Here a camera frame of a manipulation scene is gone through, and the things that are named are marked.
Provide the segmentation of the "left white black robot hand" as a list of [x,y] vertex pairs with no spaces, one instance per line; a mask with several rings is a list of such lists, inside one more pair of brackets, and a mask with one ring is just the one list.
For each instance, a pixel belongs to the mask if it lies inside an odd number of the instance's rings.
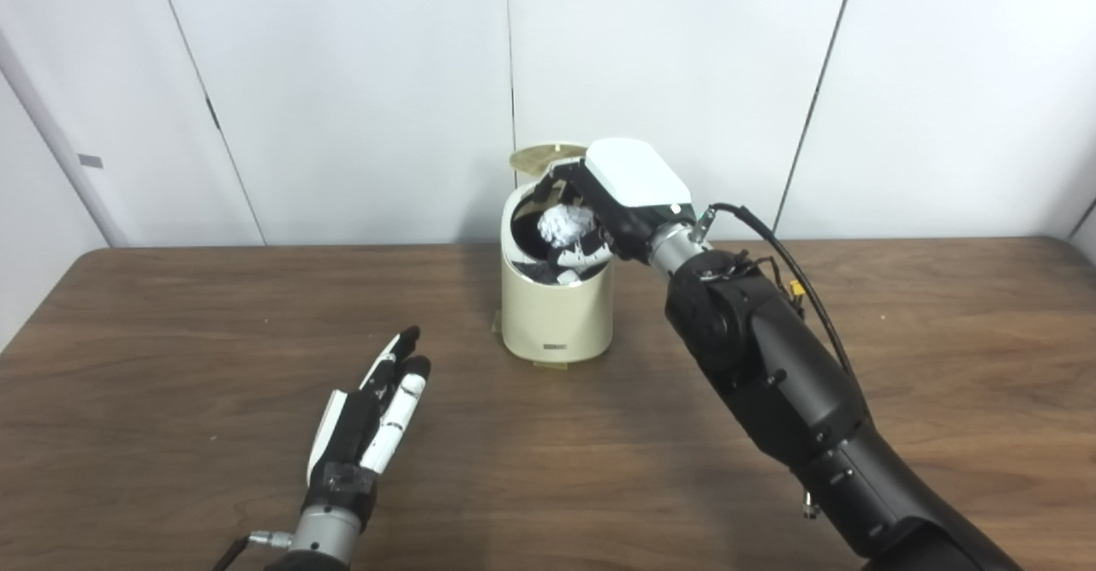
[[372,517],[378,482],[414,416],[432,370],[416,355],[421,330],[392,338],[351,391],[333,390],[307,462],[302,509],[344,509],[364,526]]

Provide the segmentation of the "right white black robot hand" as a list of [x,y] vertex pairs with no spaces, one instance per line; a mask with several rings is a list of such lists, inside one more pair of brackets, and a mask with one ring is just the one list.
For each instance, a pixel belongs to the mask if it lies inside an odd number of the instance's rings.
[[568,245],[551,247],[552,265],[590,269],[619,258],[669,281],[704,250],[688,238],[698,217],[688,186],[649,142],[596,140],[586,155],[553,160],[533,189],[533,201],[547,198],[559,182],[592,213],[594,227]]

